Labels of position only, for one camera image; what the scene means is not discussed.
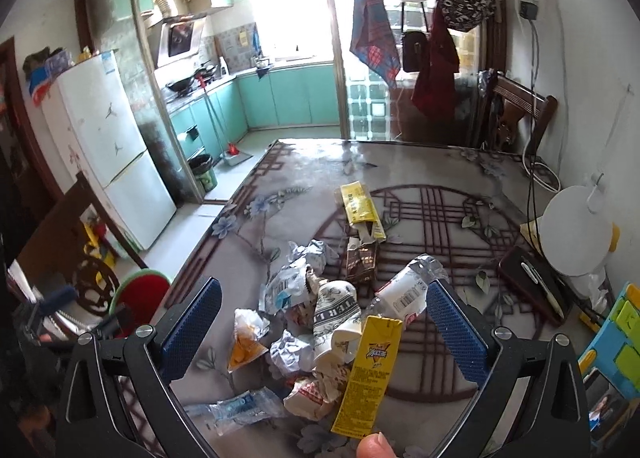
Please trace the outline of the person right hand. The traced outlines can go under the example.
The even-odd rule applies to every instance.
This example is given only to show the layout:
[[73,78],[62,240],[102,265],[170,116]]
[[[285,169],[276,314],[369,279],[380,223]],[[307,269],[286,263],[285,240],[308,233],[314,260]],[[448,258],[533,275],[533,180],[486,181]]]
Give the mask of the person right hand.
[[356,449],[357,458],[396,458],[392,445],[382,432],[363,438]]

